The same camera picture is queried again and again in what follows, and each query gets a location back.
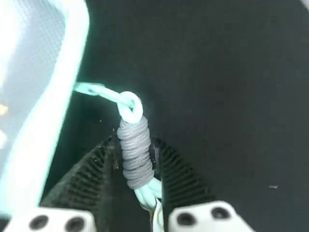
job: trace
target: gray thread coil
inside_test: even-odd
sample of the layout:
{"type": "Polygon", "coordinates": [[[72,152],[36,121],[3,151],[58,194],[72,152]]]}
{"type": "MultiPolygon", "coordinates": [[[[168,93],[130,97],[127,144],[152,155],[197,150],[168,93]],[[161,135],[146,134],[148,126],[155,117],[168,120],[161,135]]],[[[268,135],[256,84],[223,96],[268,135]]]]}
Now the gray thread coil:
{"type": "Polygon", "coordinates": [[[155,172],[149,158],[151,141],[147,119],[143,116],[137,124],[129,124],[121,119],[117,136],[120,139],[127,185],[131,189],[138,189],[148,184],[155,172]]]}

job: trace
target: mesh panel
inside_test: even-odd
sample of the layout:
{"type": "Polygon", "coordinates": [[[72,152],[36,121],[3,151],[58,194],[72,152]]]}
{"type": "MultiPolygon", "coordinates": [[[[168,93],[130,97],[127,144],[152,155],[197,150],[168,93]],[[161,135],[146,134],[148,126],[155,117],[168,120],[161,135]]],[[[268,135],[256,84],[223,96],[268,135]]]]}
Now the mesh panel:
{"type": "MultiPolygon", "coordinates": [[[[65,19],[47,0],[12,0],[10,34],[14,40],[6,57],[5,81],[1,94],[6,98],[9,116],[1,128],[8,143],[1,151],[8,154],[24,121],[48,86],[65,32],[65,19]]],[[[1,156],[0,163],[5,162],[1,156]]]]}
{"type": "Polygon", "coordinates": [[[85,155],[52,188],[41,206],[93,213],[98,231],[108,231],[112,209],[111,175],[118,145],[110,137],[85,155]]]}
{"type": "Polygon", "coordinates": [[[154,139],[154,146],[159,149],[161,159],[165,225],[173,209],[215,200],[209,187],[177,151],[159,139],[154,139]]]}

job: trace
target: cable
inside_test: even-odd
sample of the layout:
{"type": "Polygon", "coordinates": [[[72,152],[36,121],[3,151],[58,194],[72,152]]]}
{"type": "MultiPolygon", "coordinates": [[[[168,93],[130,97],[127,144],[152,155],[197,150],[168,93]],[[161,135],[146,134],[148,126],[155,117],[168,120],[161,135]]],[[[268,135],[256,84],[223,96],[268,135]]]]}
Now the cable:
{"type": "Polygon", "coordinates": [[[121,119],[117,131],[122,148],[123,174],[131,189],[138,189],[148,184],[154,177],[149,158],[150,132],[148,121],[143,116],[139,123],[129,124],[121,119]]]}
{"type": "Polygon", "coordinates": [[[154,178],[149,158],[150,132],[143,116],[140,99],[132,92],[117,93],[103,84],[79,82],[74,90],[90,96],[101,96],[116,102],[122,118],[117,131],[123,151],[124,176],[137,199],[148,209],[155,209],[156,198],[162,198],[161,181],[154,178]]]}

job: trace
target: black background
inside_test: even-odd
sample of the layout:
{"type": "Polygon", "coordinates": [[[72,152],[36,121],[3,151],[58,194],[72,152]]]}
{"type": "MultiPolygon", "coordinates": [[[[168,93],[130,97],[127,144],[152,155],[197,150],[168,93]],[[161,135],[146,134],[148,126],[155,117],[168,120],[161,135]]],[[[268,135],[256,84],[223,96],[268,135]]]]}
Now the black background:
{"type": "MultiPolygon", "coordinates": [[[[302,3],[87,5],[78,80],[135,92],[151,133],[186,156],[255,230],[307,230],[309,12],[302,3]]],[[[46,189],[119,120],[114,103],[74,93],[46,189]]],[[[112,231],[147,231],[147,212],[118,175],[112,231]]]]}

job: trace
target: white frame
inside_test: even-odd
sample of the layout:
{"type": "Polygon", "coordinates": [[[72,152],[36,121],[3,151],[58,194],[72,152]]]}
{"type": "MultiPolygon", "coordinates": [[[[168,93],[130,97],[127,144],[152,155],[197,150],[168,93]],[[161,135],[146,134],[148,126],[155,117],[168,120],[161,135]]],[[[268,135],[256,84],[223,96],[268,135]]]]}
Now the white frame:
{"type": "Polygon", "coordinates": [[[83,0],[48,0],[64,15],[66,30],[49,86],[18,134],[0,179],[0,215],[37,206],[54,156],[89,28],[83,0]]]}

